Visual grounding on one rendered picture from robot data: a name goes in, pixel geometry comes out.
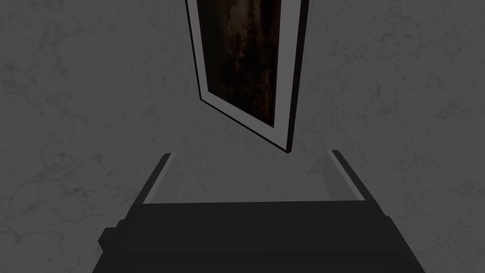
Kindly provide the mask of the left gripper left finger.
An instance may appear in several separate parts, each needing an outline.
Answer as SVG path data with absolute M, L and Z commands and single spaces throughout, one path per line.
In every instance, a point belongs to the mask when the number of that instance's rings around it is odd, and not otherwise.
M 176 203 L 178 192 L 178 158 L 165 153 L 136 198 L 136 204 Z

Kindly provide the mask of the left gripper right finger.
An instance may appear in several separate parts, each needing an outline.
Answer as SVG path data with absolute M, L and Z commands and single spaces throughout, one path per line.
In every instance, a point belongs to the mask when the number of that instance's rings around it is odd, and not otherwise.
M 331 201 L 375 202 L 375 198 L 338 150 L 325 151 L 323 182 Z

